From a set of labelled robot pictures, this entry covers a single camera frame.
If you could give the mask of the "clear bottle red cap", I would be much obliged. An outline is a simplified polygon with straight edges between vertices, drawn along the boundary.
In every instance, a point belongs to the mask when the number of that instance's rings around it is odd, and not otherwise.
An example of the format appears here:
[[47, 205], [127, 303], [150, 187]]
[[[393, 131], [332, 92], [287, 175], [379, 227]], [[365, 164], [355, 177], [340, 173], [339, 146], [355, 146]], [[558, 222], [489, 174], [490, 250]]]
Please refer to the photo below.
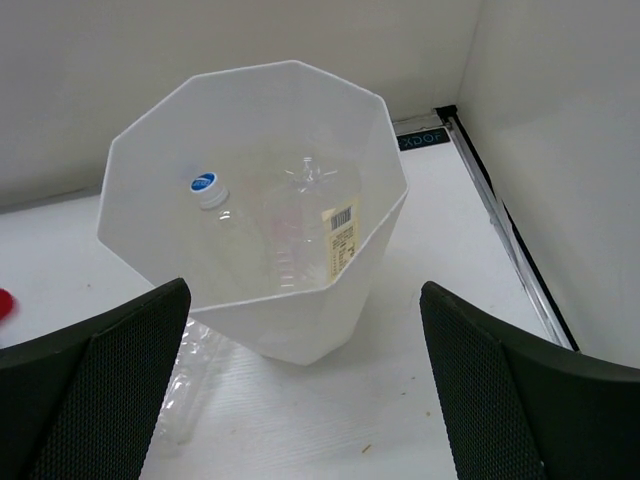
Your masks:
[[0, 321], [8, 319], [14, 312], [16, 300], [14, 296], [5, 289], [0, 289]]

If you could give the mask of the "clear crushed capless bottle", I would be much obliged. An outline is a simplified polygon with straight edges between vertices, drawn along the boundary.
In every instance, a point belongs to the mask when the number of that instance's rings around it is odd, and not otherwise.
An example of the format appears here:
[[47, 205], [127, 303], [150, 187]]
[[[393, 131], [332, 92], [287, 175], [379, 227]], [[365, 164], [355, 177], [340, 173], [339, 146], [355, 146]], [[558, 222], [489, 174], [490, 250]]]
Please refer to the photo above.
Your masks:
[[188, 319], [160, 409], [153, 444], [164, 458], [182, 454], [227, 370], [235, 343]]

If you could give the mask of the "clear bottle yellow label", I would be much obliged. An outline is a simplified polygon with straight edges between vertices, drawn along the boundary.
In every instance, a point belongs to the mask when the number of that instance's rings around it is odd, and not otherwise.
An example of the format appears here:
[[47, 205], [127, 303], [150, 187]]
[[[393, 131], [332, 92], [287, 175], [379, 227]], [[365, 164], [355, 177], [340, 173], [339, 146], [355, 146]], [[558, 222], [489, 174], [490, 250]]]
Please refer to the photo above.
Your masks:
[[233, 292], [246, 299], [333, 282], [360, 247], [357, 165], [281, 153], [242, 167], [237, 176], [204, 172], [189, 186]]

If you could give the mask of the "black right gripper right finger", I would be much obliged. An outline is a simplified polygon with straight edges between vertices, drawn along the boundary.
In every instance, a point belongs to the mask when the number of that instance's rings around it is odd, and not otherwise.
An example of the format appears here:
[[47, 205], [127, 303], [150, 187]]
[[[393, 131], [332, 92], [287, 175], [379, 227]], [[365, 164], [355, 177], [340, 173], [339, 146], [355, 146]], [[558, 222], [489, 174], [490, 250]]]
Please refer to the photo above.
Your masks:
[[458, 478], [638, 478], [638, 369], [560, 347], [433, 281], [420, 312]]

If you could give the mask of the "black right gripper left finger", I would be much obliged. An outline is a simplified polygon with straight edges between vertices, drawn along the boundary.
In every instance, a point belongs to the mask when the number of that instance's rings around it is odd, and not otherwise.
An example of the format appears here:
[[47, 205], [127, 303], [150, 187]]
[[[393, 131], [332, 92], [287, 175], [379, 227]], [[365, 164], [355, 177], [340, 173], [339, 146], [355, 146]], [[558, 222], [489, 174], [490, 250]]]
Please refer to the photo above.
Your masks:
[[138, 478], [190, 303], [176, 278], [2, 349], [2, 478]]

